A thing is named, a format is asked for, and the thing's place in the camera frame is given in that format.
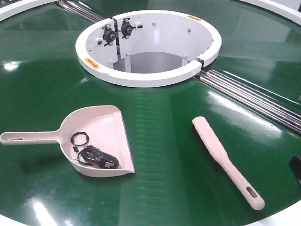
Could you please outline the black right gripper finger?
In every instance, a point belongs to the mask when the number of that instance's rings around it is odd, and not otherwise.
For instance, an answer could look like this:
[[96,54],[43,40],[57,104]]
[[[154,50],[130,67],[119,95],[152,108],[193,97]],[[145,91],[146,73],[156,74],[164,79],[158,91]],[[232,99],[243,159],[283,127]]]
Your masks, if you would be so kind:
[[301,185],[301,156],[295,155],[291,158],[289,166],[298,182]]

